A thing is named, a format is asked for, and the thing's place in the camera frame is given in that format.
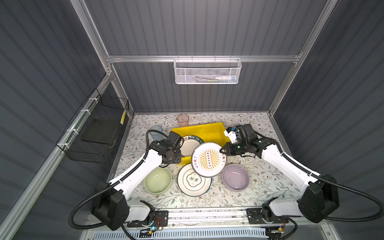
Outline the teal rimmed white plate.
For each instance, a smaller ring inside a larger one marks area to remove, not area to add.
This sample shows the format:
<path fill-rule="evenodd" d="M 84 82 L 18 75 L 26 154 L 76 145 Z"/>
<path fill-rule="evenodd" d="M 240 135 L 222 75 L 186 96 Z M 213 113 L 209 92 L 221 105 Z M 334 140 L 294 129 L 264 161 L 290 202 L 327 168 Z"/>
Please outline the teal rimmed white plate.
<path fill-rule="evenodd" d="M 180 148 L 182 157 L 191 157 L 194 150 L 204 143 L 200 137 L 194 135 L 184 136 L 183 139 L 184 142 Z"/>

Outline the yellow plastic bin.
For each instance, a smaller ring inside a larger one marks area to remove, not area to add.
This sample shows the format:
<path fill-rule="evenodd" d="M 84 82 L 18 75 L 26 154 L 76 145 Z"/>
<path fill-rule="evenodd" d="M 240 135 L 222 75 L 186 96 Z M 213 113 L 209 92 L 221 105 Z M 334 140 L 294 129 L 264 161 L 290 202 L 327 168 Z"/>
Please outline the yellow plastic bin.
<path fill-rule="evenodd" d="M 213 142 L 221 145 L 222 147 L 230 141 L 225 136 L 224 131 L 226 128 L 223 123 L 211 123 L 205 125 L 196 125 L 182 128 L 174 128 L 172 132 L 179 134 L 182 138 L 184 136 L 194 135 L 200 137 L 205 143 Z M 179 165 L 186 165 L 191 163 L 191 157 L 182 157 L 182 162 Z"/>

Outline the white plate black clover pattern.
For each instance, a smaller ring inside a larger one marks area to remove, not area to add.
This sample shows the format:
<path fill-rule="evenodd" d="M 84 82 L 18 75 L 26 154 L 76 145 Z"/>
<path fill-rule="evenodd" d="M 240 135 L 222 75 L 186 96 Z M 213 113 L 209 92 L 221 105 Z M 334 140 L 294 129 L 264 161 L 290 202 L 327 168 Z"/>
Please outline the white plate black clover pattern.
<path fill-rule="evenodd" d="M 189 197 L 200 197 L 207 193 L 211 188 L 212 181 L 212 178 L 197 174 L 191 164 L 182 167 L 177 178 L 179 189 Z"/>

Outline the orange sunburst plate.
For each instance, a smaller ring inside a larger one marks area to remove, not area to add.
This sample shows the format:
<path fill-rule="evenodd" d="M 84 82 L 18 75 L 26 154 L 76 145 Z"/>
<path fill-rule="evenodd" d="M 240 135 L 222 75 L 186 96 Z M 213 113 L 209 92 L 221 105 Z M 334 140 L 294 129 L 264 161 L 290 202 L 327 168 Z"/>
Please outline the orange sunburst plate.
<path fill-rule="evenodd" d="M 213 142 L 196 147 L 191 156 L 193 170 L 205 178 L 220 174 L 227 165 L 227 157 L 220 152 L 221 148 L 221 145 Z"/>

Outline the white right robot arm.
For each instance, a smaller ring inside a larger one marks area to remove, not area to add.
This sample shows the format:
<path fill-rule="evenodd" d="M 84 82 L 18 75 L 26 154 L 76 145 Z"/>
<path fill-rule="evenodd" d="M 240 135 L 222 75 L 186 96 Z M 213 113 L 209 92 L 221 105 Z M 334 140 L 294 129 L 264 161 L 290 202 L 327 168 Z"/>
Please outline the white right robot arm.
<path fill-rule="evenodd" d="M 230 140 L 220 153 L 258 157 L 277 168 L 299 189 L 297 197 L 273 197 L 263 203 L 261 215 L 266 223 L 273 223 L 282 216 L 305 217 L 312 223 L 319 223 L 340 206 L 336 180 L 332 176 L 317 179 L 319 173 L 300 164 L 284 152 L 276 140 L 258 134 L 250 124 L 228 127 L 224 135 Z"/>

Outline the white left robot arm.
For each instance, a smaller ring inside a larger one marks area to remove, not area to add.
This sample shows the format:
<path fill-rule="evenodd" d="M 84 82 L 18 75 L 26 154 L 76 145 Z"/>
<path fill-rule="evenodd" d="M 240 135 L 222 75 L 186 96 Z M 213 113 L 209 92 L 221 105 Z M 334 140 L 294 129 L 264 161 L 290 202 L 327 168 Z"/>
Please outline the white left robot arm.
<path fill-rule="evenodd" d="M 97 191 L 104 191 L 92 200 L 91 213 L 115 231 L 126 222 L 150 224 L 155 218 L 155 208 L 145 201 L 130 200 L 134 189 L 160 165 L 181 163 L 181 146 L 184 139 L 175 132 L 160 141 L 149 142 L 146 133 L 144 155 L 118 177 L 107 184 L 100 184 Z"/>

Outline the frosted blue plastic cup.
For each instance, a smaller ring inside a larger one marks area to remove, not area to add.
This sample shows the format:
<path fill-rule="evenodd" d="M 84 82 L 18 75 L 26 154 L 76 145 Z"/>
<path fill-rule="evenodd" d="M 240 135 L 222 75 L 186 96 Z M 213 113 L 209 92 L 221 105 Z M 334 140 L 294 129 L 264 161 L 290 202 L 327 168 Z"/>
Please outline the frosted blue plastic cup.
<path fill-rule="evenodd" d="M 163 135 L 163 128 L 161 126 L 152 126 L 150 130 L 152 130 L 150 135 L 153 141 L 161 141 L 165 139 L 165 136 Z"/>

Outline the pink plastic cup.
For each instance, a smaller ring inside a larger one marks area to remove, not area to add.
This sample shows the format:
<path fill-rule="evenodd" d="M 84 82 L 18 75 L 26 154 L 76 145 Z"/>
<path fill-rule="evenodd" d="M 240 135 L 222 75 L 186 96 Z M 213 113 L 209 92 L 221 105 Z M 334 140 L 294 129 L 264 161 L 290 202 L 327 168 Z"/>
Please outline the pink plastic cup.
<path fill-rule="evenodd" d="M 178 122 L 178 126 L 180 128 L 188 127 L 189 126 L 189 120 L 190 120 L 190 117 L 187 114 L 179 114 L 177 116 L 177 122 Z"/>

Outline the light green bowl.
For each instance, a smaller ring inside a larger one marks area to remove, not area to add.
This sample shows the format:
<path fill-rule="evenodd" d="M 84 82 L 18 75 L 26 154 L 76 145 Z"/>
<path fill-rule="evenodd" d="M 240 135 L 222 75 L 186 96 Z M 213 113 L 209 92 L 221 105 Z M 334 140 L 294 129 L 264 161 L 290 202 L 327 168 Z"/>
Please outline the light green bowl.
<path fill-rule="evenodd" d="M 158 195 L 171 186 L 172 179 L 172 174 L 167 168 L 157 167 L 145 177 L 144 187 L 147 192 Z"/>

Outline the lavender bowl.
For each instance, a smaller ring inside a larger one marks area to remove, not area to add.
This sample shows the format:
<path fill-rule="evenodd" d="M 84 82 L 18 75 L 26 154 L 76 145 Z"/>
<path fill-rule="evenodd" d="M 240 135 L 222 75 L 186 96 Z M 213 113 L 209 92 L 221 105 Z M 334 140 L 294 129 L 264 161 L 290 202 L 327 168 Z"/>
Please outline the lavender bowl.
<path fill-rule="evenodd" d="M 244 191 L 250 183 L 247 170 L 238 164 L 229 164 L 224 167 L 222 180 L 228 189 L 235 192 Z"/>

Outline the floral patterned table mat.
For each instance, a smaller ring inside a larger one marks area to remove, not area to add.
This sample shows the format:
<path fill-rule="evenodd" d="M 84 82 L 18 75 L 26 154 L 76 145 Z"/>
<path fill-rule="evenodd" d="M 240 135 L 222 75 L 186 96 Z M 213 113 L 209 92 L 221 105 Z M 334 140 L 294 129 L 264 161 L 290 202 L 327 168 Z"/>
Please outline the floral patterned table mat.
<path fill-rule="evenodd" d="M 202 125 L 221 122 L 225 127 L 251 124 L 253 129 L 264 136 L 279 141 L 276 125 L 271 122 L 268 113 L 209 113 L 190 114 L 189 124 Z M 178 127 L 176 114 L 135 115 L 129 129 L 127 141 L 123 144 L 123 153 L 119 159 L 116 175 L 122 174 L 145 152 L 145 133 L 153 126 L 161 126 L 168 134 Z M 132 192 L 131 199 L 144 200 L 158 209 L 173 208 L 215 208 L 215 207 L 252 207 L 260 206 L 273 197 L 282 199 L 297 197 L 299 187 L 283 175 L 277 168 L 259 158 L 230 157 L 228 164 L 239 164 L 250 176 L 250 184 L 241 192 L 229 190 L 220 175 L 213 178 L 210 190 L 200 197 L 190 197 L 182 193 L 178 186 L 178 173 L 181 165 L 170 165 L 168 169 L 173 181 L 168 190 L 159 195 L 150 194 L 140 183 Z"/>

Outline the yellow tag on basket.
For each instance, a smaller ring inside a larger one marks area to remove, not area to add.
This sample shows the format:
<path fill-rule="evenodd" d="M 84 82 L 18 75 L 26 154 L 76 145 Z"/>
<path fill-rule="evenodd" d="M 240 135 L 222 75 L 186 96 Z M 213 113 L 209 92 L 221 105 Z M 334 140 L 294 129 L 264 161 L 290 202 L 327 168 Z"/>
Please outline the yellow tag on basket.
<path fill-rule="evenodd" d="M 121 116 L 120 124 L 123 125 L 126 118 L 126 110 L 123 111 L 123 114 Z"/>

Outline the white tube in basket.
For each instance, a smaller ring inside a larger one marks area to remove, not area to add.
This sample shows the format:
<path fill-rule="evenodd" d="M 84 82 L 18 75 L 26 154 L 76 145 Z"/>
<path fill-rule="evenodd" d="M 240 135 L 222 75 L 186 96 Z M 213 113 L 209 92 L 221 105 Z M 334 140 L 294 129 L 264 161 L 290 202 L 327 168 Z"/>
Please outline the white tube in basket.
<path fill-rule="evenodd" d="M 228 82 L 228 83 L 236 83 L 237 77 L 236 76 L 218 76 L 218 77 L 215 77 L 215 80 Z"/>

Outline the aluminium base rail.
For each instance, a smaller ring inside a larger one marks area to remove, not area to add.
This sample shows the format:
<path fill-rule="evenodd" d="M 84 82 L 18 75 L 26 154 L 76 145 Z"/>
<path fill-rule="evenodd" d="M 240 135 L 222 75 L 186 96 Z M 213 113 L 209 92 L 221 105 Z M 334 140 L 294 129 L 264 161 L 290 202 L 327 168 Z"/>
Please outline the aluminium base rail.
<path fill-rule="evenodd" d="M 154 223 L 155 232 L 143 227 L 111 231 L 107 227 L 86 230 L 82 240 L 338 240 L 335 227 L 322 221 L 314 224 L 303 217 L 280 217 L 267 224 L 260 207 L 169 209 L 168 216 Z"/>

